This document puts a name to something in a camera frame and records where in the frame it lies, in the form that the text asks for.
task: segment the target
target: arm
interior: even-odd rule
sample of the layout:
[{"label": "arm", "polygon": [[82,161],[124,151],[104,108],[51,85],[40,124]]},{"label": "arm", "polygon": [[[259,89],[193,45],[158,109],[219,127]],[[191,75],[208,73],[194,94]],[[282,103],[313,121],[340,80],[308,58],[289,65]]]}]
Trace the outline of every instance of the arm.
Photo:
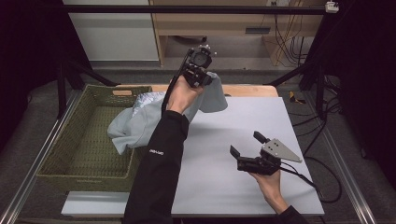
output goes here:
[{"label": "arm", "polygon": [[294,209],[293,206],[288,206],[285,199],[283,198],[280,192],[280,170],[276,171],[273,175],[250,174],[257,180],[265,201],[267,201],[277,213],[277,219],[280,223],[308,223],[306,219]]},{"label": "arm", "polygon": [[171,210],[189,129],[188,120],[181,114],[202,91],[191,89],[184,77],[178,79],[137,170],[124,224],[173,223]]}]

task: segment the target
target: light blue cloth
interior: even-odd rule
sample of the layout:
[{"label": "light blue cloth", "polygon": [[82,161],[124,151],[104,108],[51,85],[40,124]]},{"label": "light blue cloth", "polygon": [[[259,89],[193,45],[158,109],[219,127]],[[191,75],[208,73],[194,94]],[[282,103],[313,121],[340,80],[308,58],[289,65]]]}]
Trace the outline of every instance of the light blue cloth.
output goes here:
[{"label": "light blue cloth", "polygon": [[[224,110],[228,106],[219,76],[211,72],[207,74],[213,78],[212,83],[204,86],[204,93],[199,95],[184,112],[189,122],[192,122],[198,110],[213,113]],[[127,148],[146,146],[161,118],[164,92],[157,94],[149,92],[148,95],[139,95],[139,97],[140,100],[136,101],[134,107],[121,111],[107,129],[107,135],[112,138],[120,155]]]}]

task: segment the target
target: wicker basket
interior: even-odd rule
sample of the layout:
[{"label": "wicker basket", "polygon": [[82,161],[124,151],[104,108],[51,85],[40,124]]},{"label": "wicker basket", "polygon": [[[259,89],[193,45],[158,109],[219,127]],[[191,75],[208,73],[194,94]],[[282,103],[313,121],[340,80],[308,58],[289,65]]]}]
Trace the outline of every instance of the wicker basket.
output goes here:
[{"label": "wicker basket", "polygon": [[151,87],[88,85],[36,176],[64,191],[129,191],[144,150],[119,155],[107,128],[139,93],[148,91]]}]

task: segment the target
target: white tabletop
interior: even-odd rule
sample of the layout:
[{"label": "white tabletop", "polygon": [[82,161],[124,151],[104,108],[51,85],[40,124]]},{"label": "white tabletop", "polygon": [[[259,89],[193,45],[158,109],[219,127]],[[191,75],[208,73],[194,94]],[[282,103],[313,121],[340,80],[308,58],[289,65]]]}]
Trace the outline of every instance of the white tabletop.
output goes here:
[{"label": "white tabletop", "polygon": [[[226,110],[199,111],[191,123],[172,209],[174,217],[259,217],[274,213],[256,180],[237,171],[236,159],[230,154],[233,145],[243,157],[259,156],[262,144],[253,137],[254,131],[279,139],[303,158],[282,98],[230,97],[227,102]],[[286,163],[311,179],[304,161]],[[324,214],[315,190],[296,175],[283,172],[281,190],[301,214]],[[128,193],[73,191],[62,214],[122,217],[127,198]]]}]

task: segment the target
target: wire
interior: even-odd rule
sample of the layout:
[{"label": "wire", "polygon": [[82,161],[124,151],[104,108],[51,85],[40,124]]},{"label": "wire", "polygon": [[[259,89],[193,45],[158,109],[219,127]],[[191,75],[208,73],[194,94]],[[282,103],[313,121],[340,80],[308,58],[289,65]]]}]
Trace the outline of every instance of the wire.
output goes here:
[{"label": "wire", "polygon": [[304,37],[302,38],[302,40],[301,40],[301,46],[300,46],[300,53],[299,53],[299,56],[298,56],[298,66],[300,66],[301,65],[301,51],[303,50],[303,43],[304,43]]},{"label": "wire", "polygon": [[320,201],[322,203],[336,203],[336,202],[338,202],[341,199],[341,196],[343,194],[343,187],[342,187],[341,181],[340,181],[340,179],[338,179],[337,175],[332,171],[332,169],[329,166],[324,164],[322,161],[320,161],[318,159],[315,159],[313,157],[304,157],[304,158],[306,160],[309,160],[309,161],[315,161],[315,162],[319,163],[320,165],[322,165],[324,168],[326,168],[332,174],[332,176],[334,176],[335,180],[337,181],[337,184],[338,184],[337,196],[334,199],[331,199],[331,200],[320,199]]},{"label": "wire", "polygon": [[305,152],[303,153],[303,156],[306,155],[306,153],[308,153],[309,149],[312,147],[312,145],[314,145],[315,141],[318,139],[320,133],[323,131],[324,127],[326,126],[327,120],[325,119],[323,122],[322,127],[320,128],[320,130],[317,132],[317,135],[315,135],[314,139],[311,141],[311,143],[309,144],[309,146],[306,148]]},{"label": "wire", "polygon": [[[264,23],[264,19],[265,19],[265,14],[262,16],[262,22],[260,23],[260,27],[262,27],[262,24]],[[265,40],[265,39],[264,39],[264,42],[271,43],[271,44],[274,44],[274,45],[279,45],[279,43],[275,43],[275,42],[268,41],[268,40]],[[294,66],[287,66],[287,65],[283,64],[280,60],[277,60],[277,61],[279,63],[281,63],[284,67],[294,67]]]},{"label": "wire", "polygon": [[290,113],[290,112],[288,112],[288,114],[295,115],[295,116],[311,116],[311,115],[314,115],[314,113],[311,113],[311,114],[296,114],[296,113]]},{"label": "wire", "polygon": [[316,116],[314,116],[313,118],[310,118],[310,119],[304,120],[304,121],[302,121],[302,122],[300,122],[300,123],[293,124],[292,126],[293,126],[293,127],[296,127],[296,126],[299,126],[299,125],[305,124],[305,123],[307,123],[307,122],[309,122],[309,121],[311,121],[311,120],[313,120],[313,119],[315,119],[315,118],[318,118],[318,117],[319,117],[319,115],[316,115]]},{"label": "wire", "polygon": [[283,161],[282,161],[281,163],[282,163],[282,164],[285,164],[285,165],[287,165],[287,166],[289,166],[291,169],[294,170],[295,173],[298,173],[297,170],[296,170],[296,168],[294,168],[292,165],[287,164],[287,163],[285,163],[285,162],[283,162]]},{"label": "wire", "polygon": [[296,135],[296,137],[301,137],[301,136],[310,134],[310,133],[314,132],[316,129],[318,129],[320,126],[322,126],[324,123],[325,123],[325,122],[323,121],[323,122],[321,122],[316,128],[314,128],[313,130],[309,131],[308,133],[298,134],[298,135]]},{"label": "wire", "polygon": [[326,222],[324,221],[323,216],[320,216],[319,218],[320,218],[320,220],[323,222],[323,224],[326,224]]},{"label": "wire", "polygon": [[282,170],[282,171],[285,171],[285,172],[287,172],[287,173],[290,173],[290,174],[292,174],[292,175],[297,175],[297,176],[300,177],[303,181],[305,181],[305,183],[307,183],[308,185],[312,186],[312,188],[314,188],[318,193],[320,193],[320,190],[319,190],[318,186],[317,186],[316,184],[314,184],[314,182],[312,182],[312,181],[310,181],[308,178],[306,178],[304,175],[298,173],[296,169],[293,168],[295,171],[291,171],[291,170],[288,170],[288,169],[283,168],[283,167],[279,167],[279,169]]},{"label": "wire", "polygon": [[162,114],[163,114],[163,112],[166,110],[166,106],[168,105],[169,97],[170,97],[170,95],[171,95],[171,93],[172,93],[173,88],[174,88],[175,85],[176,85],[176,82],[177,82],[178,78],[179,78],[180,75],[181,75],[181,70],[182,70],[183,67],[184,67],[184,63],[185,63],[185,62],[187,61],[187,59],[190,57],[190,55],[192,54],[192,52],[193,52],[192,49],[187,50],[187,53],[186,53],[186,55],[184,56],[183,62],[181,63],[181,66],[178,68],[177,74],[173,76],[173,78],[172,78],[172,80],[171,80],[171,83],[169,84],[168,89],[166,90],[165,96],[163,97],[163,104],[161,105]]},{"label": "wire", "polygon": [[[281,49],[282,52],[285,54],[285,56],[286,56],[286,58],[288,59],[289,63],[297,64],[297,61],[295,61],[295,60],[290,56],[290,53],[289,53],[288,49],[286,48],[286,44],[285,44],[285,43],[286,43],[286,40],[283,39],[282,34],[279,32],[279,29],[278,29],[278,26],[277,26],[277,15],[275,14],[274,17],[275,17],[275,40],[276,40],[276,43],[280,46],[280,49]],[[279,36],[280,39],[282,40],[282,44],[279,43],[278,36]]]},{"label": "wire", "polygon": [[302,39],[301,39],[301,44],[300,44],[300,52],[299,53],[296,53],[296,52],[294,52],[294,39],[295,39],[295,37],[297,37],[297,42],[298,42],[298,39],[299,39],[299,36],[294,36],[292,39],[291,39],[291,42],[290,42],[290,49],[292,49],[292,51],[291,51],[291,54],[294,56],[294,57],[296,57],[296,58],[298,58],[299,56],[301,57],[301,56],[306,56],[306,55],[308,55],[308,54],[302,54],[301,53],[301,51],[302,51],[302,48],[303,48],[303,43],[304,43],[304,39],[305,39],[305,37],[303,36],[302,37]]}]

